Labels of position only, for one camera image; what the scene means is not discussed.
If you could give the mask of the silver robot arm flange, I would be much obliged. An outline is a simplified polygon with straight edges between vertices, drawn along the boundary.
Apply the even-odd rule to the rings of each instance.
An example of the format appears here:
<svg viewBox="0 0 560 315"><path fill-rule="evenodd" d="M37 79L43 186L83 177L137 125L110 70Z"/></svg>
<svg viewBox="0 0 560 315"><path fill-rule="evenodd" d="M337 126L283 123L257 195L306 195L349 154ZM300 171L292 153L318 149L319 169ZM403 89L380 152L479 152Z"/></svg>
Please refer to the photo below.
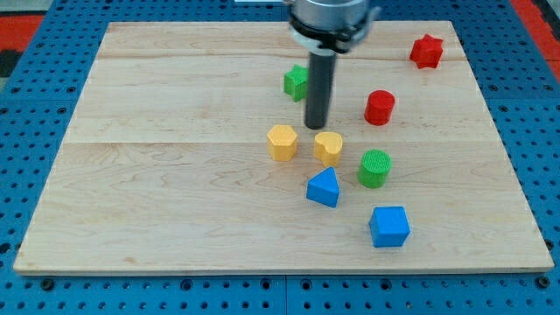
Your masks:
<svg viewBox="0 0 560 315"><path fill-rule="evenodd" d="M369 0L293 0L287 2L292 38L310 53L349 53L368 36L382 8Z"/></svg>

